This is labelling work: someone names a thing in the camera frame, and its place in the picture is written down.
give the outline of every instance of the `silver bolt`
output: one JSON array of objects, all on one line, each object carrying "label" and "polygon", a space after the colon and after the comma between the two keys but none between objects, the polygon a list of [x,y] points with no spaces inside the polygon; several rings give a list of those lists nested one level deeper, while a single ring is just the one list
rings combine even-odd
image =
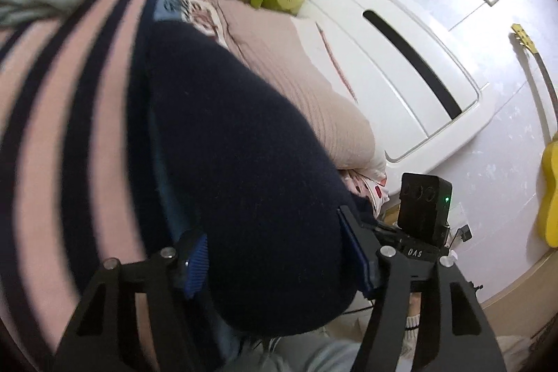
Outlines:
[{"label": "silver bolt", "polygon": [[384,257],[393,257],[396,254],[395,248],[393,246],[382,246],[380,248],[380,254]]},{"label": "silver bolt", "polygon": [[107,270],[114,270],[118,266],[119,263],[120,263],[120,261],[118,259],[115,259],[114,257],[111,257],[110,259],[107,259],[103,262],[103,266]]},{"label": "silver bolt", "polygon": [[172,246],[167,246],[166,248],[161,249],[161,257],[164,259],[172,259],[176,255],[176,249]]},{"label": "silver bolt", "polygon": [[440,257],[440,264],[446,268],[451,268],[455,263],[455,259],[450,255],[443,255]]}]

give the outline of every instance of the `striped fabric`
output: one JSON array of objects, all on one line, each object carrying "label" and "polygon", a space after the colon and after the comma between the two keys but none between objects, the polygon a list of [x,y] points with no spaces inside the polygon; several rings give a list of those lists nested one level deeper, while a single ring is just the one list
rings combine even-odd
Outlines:
[{"label": "striped fabric", "polygon": [[102,260],[171,244],[143,72],[169,2],[85,0],[0,31],[0,318],[37,370]]}]

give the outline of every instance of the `bed headboard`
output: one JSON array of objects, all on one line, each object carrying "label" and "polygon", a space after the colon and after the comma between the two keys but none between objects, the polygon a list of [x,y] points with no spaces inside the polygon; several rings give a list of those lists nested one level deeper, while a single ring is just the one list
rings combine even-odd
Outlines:
[{"label": "bed headboard", "polygon": [[412,0],[306,0],[386,149],[388,189],[426,173],[492,118],[495,97],[467,52]]}]

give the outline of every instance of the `guitar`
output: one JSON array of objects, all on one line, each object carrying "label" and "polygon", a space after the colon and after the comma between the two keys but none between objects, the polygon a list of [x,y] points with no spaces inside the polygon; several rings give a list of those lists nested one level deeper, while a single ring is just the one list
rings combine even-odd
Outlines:
[{"label": "guitar", "polygon": [[[527,35],[520,24],[513,24],[512,29],[521,44],[527,48],[535,57],[537,65],[542,73],[545,81],[546,89],[549,91],[552,107],[558,122],[558,98],[556,90],[550,79],[549,72],[545,63],[542,61],[533,40]],[[558,188],[556,180],[558,176],[558,132],[552,139],[552,142],[546,146],[545,152],[542,154],[542,170],[546,177],[546,194],[542,199],[541,206],[538,211],[537,224],[540,236],[552,248],[558,247]]]}]

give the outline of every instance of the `striped blanket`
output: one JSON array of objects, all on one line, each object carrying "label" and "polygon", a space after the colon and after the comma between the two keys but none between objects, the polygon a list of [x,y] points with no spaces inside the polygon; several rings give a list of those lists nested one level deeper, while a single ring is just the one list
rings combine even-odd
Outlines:
[{"label": "striped blanket", "polygon": [[0,31],[0,318],[30,363],[53,354],[107,257],[172,243],[157,194],[143,61],[154,21],[222,41],[205,0],[85,0]]}]

